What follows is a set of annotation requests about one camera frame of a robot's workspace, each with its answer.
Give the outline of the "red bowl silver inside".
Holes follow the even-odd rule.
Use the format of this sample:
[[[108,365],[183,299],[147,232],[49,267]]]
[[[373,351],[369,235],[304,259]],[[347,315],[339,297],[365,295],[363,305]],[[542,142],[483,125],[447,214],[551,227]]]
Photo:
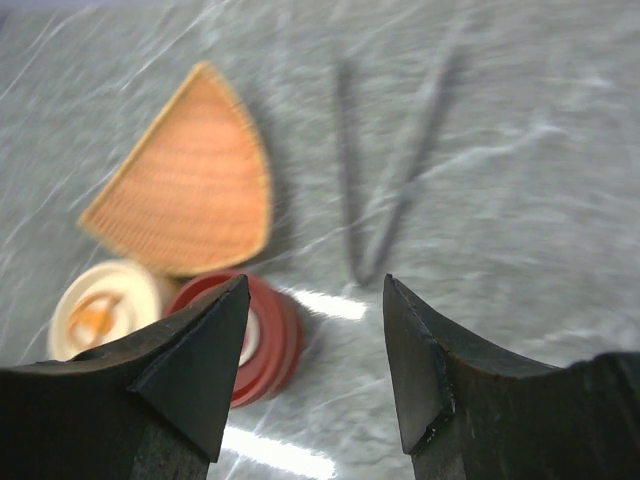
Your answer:
[[[250,309],[231,407],[275,394],[291,378],[302,350],[295,314],[264,316]]]

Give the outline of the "metal tongs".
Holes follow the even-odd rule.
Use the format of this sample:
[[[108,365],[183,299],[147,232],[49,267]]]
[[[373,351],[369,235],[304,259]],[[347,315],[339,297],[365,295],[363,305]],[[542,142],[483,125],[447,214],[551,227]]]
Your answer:
[[[359,166],[355,121],[352,114],[355,104],[350,93],[352,69],[348,62],[338,63],[336,70],[336,99],[338,122],[338,153],[342,167],[341,191],[344,226],[346,231],[347,259],[353,280],[362,288],[368,288],[381,274],[386,257],[395,241],[395,230],[403,212],[413,199],[411,190],[418,178],[422,164],[435,147],[438,132],[446,120],[451,104],[451,92],[461,71],[462,55],[453,51],[442,64],[435,78],[432,93],[425,101],[425,109],[416,121],[417,132],[414,155],[402,165],[405,175],[396,189],[394,204],[385,221],[378,228],[378,236],[369,244],[362,242],[359,225],[364,217],[359,212],[355,185]]]

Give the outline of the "cream lid with orange handle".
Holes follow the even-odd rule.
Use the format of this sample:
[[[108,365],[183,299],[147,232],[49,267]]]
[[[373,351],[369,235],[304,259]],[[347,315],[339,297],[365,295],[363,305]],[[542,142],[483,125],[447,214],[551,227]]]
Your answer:
[[[159,320],[150,272],[129,260],[99,263],[61,296],[48,330],[48,352],[66,361]]]

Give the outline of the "red lid with white handle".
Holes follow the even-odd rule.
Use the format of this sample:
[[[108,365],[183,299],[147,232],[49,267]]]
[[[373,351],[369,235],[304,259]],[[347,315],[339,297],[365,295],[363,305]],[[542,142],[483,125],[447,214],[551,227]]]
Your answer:
[[[278,292],[267,281],[245,270],[227,269],[196,276],[179,288],[165,308],[164,314],[169,315],[183,309],[205,292],[239,275],[245,275],[248,279],[251,295],[250,308],[261,319],[268,320],[270,323],[275,323],[276,319],[282,320],[286,333],[292,336],[287,340],[287,343],[296,343],[297,348],[301,350],[304,331],[300,326],[297,310],[292,300]]]

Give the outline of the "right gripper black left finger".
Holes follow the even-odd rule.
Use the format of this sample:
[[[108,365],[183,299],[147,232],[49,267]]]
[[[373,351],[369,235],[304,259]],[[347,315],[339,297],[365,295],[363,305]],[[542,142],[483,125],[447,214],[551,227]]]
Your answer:
[[[1,372],[5,479],[203,479],[218,460],[250,294],[236,276],[68,361]]]

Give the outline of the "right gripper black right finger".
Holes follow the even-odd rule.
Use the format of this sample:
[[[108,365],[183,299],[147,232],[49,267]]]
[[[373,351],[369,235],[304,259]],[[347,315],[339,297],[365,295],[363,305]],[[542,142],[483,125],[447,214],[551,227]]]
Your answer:
[[[398,279],[383,288],[403,452],[419,479],[635,479],[639,356],[553,367],[438,313]]]

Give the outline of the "woven bamboo tray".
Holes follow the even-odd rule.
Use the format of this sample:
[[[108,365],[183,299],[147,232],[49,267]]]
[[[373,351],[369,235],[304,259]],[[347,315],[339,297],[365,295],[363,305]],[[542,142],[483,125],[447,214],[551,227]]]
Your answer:
[[[267,245],[268,155],[211,64],[196,64],[78,224],[103,246],[176,277],[241,264]]]

